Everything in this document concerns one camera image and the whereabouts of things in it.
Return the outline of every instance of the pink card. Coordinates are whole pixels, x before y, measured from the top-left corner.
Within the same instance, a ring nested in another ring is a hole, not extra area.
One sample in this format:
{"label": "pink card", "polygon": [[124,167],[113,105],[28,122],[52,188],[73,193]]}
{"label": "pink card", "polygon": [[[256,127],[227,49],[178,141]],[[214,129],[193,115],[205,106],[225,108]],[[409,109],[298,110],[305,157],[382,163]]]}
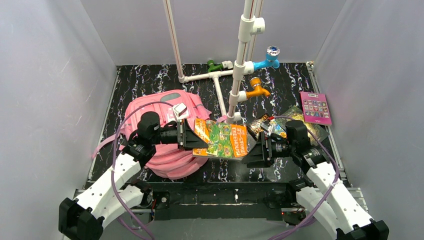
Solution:
{"label": "pink card", "polygon": [[323,93],[300,92],[305,123],[331,126],[329,105]]}

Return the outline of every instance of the faucet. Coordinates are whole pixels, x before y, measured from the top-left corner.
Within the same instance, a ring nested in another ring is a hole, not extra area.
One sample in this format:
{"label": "faucet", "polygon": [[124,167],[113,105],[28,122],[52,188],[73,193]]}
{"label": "faucet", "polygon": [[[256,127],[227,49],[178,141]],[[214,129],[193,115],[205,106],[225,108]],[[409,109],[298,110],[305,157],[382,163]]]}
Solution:
{"label": "faucet", "polygon": [[265,95],[265,97],[269,97],[271,93],[266,90],[265,88],[262,88],[262,82],[259,77],[254,77],[250,80],[250,85],[253,88],[253,91],[247,91],[246,92],[246,99],[249,99],[251,97],[257,97],[260,95]]}
{"label": "faucet", "polygon": [[224,68],[224,66],[223,66],[222,63],[215,66],[214,60],[211,59],[211,60],[207,61],[207,72],[208,73],[215,72],[215,71],[221,70],[223,68]]}
{"label": "faucet", "polygon": [[275,69],[280,67],[280,62],[278,61],[278,55],[280,54],[280,49],[276,46],[269,46],[266,49],[266,59],[260,62],[253,63],[253,70],[273,67]]}
{"label": "faucet", "polygon": [[215,65],[214,60],[207,61],[207,72],[215,72],[221,69],[232,69],[233,63],[231,61],[223,61],[218,65]]}

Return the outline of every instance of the pink backpack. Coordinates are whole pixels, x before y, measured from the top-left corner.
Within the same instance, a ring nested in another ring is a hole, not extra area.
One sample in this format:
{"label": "pink backpack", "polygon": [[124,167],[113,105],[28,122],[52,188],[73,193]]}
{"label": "pink backpack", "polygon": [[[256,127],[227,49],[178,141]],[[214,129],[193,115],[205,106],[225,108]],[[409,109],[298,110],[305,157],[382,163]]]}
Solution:
{"label": "pink backpack", "polygon": [[[154,101],[168,102],[172,105],[184,103],[187,110],[184,115],[187,116],[187,122],[191,129],[194,129],[196,118],[209,119],[211,112],[207,110],[199,97],[199,95],[185,92],[183,90],[171,90],[161,93],[155,93],[147,96],[142,96],[134,99],[129,103],[125,111],[125,116],[128,116],[132,111],[141,105]],[[123,125],[120,132],[128,137],[137,129],[137,123],[141,116],[146,112],[156,112],[159,114],[160,125],[174,120],[174,115],[171,106],[166,104],[151,104],[138,110],[130,119]],[[95,149],[92,158],[94,159],[99,150],[106,144],[114,140],[112,135],[106,138]],[[156,175],[162,178],[180,179],[197,171],[203,164],[206,163],[206,157],[193,157],[192,151],[183,151],[178,149],[177,144],[160,144],[156,146],[156,154],[146,164],[146,168],[150,168]]]}

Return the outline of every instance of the metal frame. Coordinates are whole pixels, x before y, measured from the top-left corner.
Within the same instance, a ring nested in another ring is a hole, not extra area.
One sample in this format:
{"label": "metal frame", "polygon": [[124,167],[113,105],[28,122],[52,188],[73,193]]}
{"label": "metal frame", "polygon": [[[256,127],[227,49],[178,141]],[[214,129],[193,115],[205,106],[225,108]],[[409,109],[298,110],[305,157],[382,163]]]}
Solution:
{"label": "metal frame", "polygon": [[[309,77],[310,77],[310,81],[312,83],[313,89],[315,90],[316,93],[318,93],[318,94],[321,93],[320,92],[320,86],[318,85],[318,82],[317,82],[317,79],[316,79],[315,73],[314,73],[314,61],[307,61],[306,67],[307,67],[307,71],[309,73]],[[332,152],[334,154],[335,162],[337,163],[338,169],[340,170],[340,178],[341,178],[342,181],[345,181],[348,178],[346,176],[345,167],[343,165],[342,158],[340,157],[340,153],[339,153],[339,150],[338,150],[337,145],[336,145],[336,141],[335,141],[335,138],[334,138],[334,135],[333,135],[332,127],[326,126],[325,129],[329,133],[328,139],[330,140],[330,145],[331,145],[331,148],[332,148]]]}
{"label": "metal frame", "polygon": [[[368,212],[368,206],[367,203],[365,202],[365,198],[364,195],[362,194],[361,188],[359,187],[348,187],[347,190],[349,191],[349,193],[353,196],[353,198],[356,200],[356,202],[361,206],[362,209],[364,209],[366,212]],[[76,198],[78,195],[82,194],[85,190],[83,189],[77,189],[74,193],[73,198]],[[320,193],[320,190],[318,188],[315,188],[315,191],[317,193]],[[228,203],[217,203],[217,204],[213,204],[213,205],[222,205],[222,206],[226,206],[229,205]],[[296,207],[283,207],[281,208],[281,212],[298,212],[300,209],[298,206]],[[133,208],[132,209],[133,213],[150,213],[151,209],[150,208]]]}

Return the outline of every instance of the backpack strap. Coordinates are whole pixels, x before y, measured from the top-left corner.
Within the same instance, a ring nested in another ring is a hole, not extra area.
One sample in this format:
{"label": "backpack strap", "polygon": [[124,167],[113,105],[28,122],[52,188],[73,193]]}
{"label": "backpack strap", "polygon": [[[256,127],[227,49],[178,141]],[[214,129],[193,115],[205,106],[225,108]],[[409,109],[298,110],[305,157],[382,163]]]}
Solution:
{"label": "backpack strap", "polygon": [[209,111],[208,109],[206,109],[203,106],[202,100],[200,99],[200,96],[197,94],[193,94],[193,93],[186,93],[187,95],[190,96],[191,101],[193,101],[194,103],[194,109],[198,111],[199,113],[199,118],[201,119],[209,119],[209,115],[212,113],[211,111]]}
{"label": "backpack strap", "polygon": [[[119,130],[119,134],[124,133],[124,126]],[[113,142],[115,139],[115,134],[107,137],[105,140],[101,141],[100,144],[95,148],[93,154],[91,155],[91,158],[94,160],[96,158],[97,153],[102,149],[105,145]]]}

